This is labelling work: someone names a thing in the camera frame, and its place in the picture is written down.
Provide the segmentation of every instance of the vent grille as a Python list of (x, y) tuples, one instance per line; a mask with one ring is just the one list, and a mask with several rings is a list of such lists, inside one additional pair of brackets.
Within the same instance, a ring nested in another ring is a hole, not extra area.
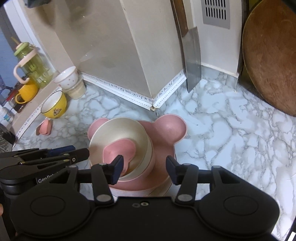
[(229, 0), (201, 0), (204, 24), (230, 29)]
[(205, 0), (205, 11), (207, 17), (226, 20), (225, 0)]

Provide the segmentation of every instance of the white marble surface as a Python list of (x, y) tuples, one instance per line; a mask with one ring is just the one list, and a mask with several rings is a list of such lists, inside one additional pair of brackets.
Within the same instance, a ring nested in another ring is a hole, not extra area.
[[(156, 112), (88, 86), (86, 95), (71, 100), (66, 114), (54, 120), (50, 136), (34, 134), (43, 119), (39, 116), (15, 150), (87, 147), (85, 133), (100, 117), (153, 121), (163, 114), (177, 114), (188, 125), (188, 135), (175, 146), (178, 162), (200, 169), (223, 166), (271, 195), (280, 206), (273, 234), (284, 240), (296, 215), (296, 118), (275, 110), (241, 86), (234, 91), (225, 82), (227, 75), (212, 72), (191, 93), (182, 85)], [(80, 168), (87, 167), (87, 162), (80, 164)], [(91, 198), (89, 186), (82, 193)], [(199, 185), (196, 199), (206, 193), (208, 185)]]

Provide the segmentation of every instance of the white trim strip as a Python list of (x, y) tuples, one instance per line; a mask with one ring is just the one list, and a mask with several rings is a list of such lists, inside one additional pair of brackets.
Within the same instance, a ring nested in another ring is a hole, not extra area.
[(97, 78), (95, 76), (83, 72), (79, 72), (79, 74), (84, 80), (148, 110), (155, 110), (155, 108), (160, 108), (163, 103), (186, 80), (184, 70), (181, 70), (169, 83), (165, 85), (165, 87), (162, 88), (159, 94), (154, 99), (152, 99), (120, 87), (118, 85), (112, 84), (108, 81)]
[(222, 73), (228, 74), (228, 75), (233, 76), (235, 78), (238, 78), (239, 77), (239, 73), (233, 73), (233, 72), (230, 72), (228, 70), (221, 69), (221, 68), (219, 68), (219, 67), (217, 67), (215, 65), (207, 64), (207, 63), (204, 63), (204, 62), (202, 62), (201, 64), (202, 64), (202, 66), (208, 67), (210, 69), (215, 69), (217, 71), (220, 71)]
[(138, 94), (136, 92), (133, 92), (131, 90), (122, 88), (118, 85), (112, 84), (108, 81), (102, 80), (100, 78), (97, 78), (95, 76), (79, 72), (79, 74), (82, 76), (82, 78), (96, 86), (101, 87), (104, 90), (107, 90), (125, 100), (128, 100), (136, 105), (139, 105), (145, 109), (150, 110), (152, 107), (153, 99), (146, 97), (144, 95)]
[(179, 88), (186, 80), (184, 70), (181, 70), (169, 83), (162, 88), (159, 94), (154, 98), (153, 106), (160, 108), (164, 102)]
[[(51, 94), (54, 92), (61, 90), (62, 88), (57, 87)], [(32, 124), (32, 122), (37, 118), (37, 116), (41, 113), (41, 106), (45, 102), (45, 100), (34, 110), (34, 112), (31, 114), (31, 116), (25, 121), (25, 123), (22, 125), (22, 127), (19, 129), (17, 134), (15, 135), (17, 140), (21, 138), (21, 136), (25, 133), (25, 131), (28, 129), (28, 127)]]

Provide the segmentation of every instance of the wooden handle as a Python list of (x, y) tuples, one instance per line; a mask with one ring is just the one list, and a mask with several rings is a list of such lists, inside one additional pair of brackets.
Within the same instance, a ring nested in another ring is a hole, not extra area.
[(173, 0), (173, 4), (178, 19), (181, 36), (184, 37), (188, 32), (188, 25), (183, 0)]

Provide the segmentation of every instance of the plastic bottle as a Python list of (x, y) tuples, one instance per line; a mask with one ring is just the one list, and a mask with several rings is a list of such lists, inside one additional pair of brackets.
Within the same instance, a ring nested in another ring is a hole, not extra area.
[(6, 120), (8, 123), (11, 123), (13, 120), (13, 115), (5, 107), (0, 106), (0, 119)]

